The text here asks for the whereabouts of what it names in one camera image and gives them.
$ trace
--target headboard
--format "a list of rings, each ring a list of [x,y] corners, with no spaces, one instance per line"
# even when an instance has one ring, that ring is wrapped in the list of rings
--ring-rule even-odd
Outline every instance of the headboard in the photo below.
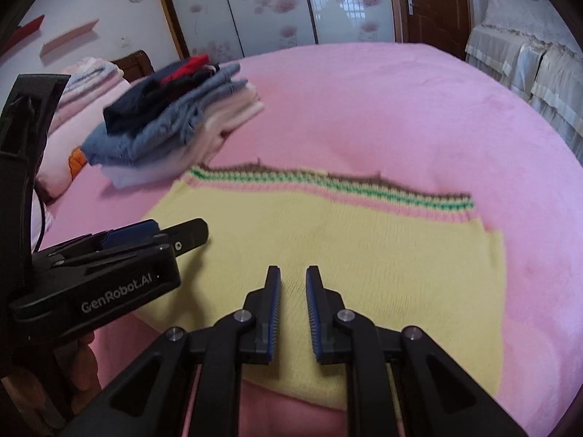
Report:
[[[150,58],[144,51],[136,51],[112,62],[124,71],[124,79],[130,83],[154,72]]]

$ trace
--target brown door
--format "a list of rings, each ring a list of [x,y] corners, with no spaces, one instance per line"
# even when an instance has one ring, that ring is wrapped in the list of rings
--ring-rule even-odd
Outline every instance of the brown door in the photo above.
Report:
[[[467,0],[405,0],[409,42],[423,42],[465,59],[470,36]]]

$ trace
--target sliding wardrobe door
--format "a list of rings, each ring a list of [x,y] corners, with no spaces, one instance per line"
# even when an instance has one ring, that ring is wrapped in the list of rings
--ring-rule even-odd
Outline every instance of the sliding wardrobe door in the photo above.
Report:
[[[319,43],[395,41],[391,0],[310,0]]]
[[[229,0],[245,56],[314,44],[307,0]]]
[[[241,59],[241,45],[228,0],[172,0],[191,54],[206,52],[212,62]]]

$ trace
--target orange patch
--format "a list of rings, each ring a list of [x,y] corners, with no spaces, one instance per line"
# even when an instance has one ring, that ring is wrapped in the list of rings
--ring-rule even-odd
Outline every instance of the orange patch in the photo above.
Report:
[[[77,177],[79,171],[87,164],[87,159],[79,147],[75,148],[69,156],[69,171],[71,172],[71,181]]]

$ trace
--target silver bolt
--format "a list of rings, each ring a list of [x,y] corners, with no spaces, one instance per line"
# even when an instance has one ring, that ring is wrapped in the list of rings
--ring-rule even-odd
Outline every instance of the silver bolt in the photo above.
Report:
[[[409,340],[419,340],[423,337],[423,332],[419,327],[407,327],[403,330],[403,335]]]
[[[355,319],[356,314],[349,309],[342,309],[341,311],[338,311],[336,317],[338,317],[338,319],[342,322],[351,322]]]
[[[237,322],[247,322],[247,320],[251,320],[251,318],[253,317],[253,314],[249,311],[246,311],[245,309],[241,309],[240,311],[235,312],[235,314],[232,315],[235,320]]]
[[[166,330],[166,338],[170,341],[179,341],[184,337],[184,334],[186,334],[186,332],[180,327],[172,327]]]

